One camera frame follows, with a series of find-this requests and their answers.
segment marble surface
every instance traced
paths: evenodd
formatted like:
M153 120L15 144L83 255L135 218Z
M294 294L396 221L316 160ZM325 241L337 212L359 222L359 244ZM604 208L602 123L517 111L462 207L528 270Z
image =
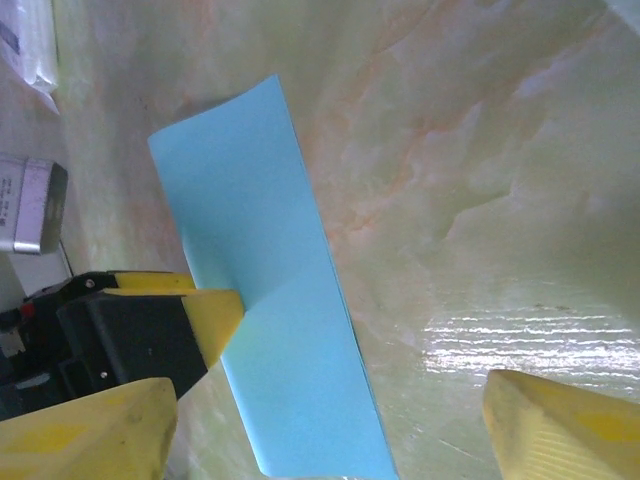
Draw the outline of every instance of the marble surface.
M146 138L275 72L403 479L499 478L490 368L640 400L634 2L54 4L61 116L0 67L0 148L66 162L76 271L184 271ZM260 478L220 368L167 473Z

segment folded paper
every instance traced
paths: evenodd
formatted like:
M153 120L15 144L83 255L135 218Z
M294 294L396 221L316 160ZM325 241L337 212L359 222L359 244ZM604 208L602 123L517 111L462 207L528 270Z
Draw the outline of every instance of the folded paper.
M278 78L149 144L196 285L245 304L222 362L260 470L396 479Z

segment plastic bag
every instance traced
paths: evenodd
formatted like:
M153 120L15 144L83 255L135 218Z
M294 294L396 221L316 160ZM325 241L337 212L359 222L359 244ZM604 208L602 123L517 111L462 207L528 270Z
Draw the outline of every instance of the plastic bag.
M0 53L53 104L58 56L51 0L0 0Z

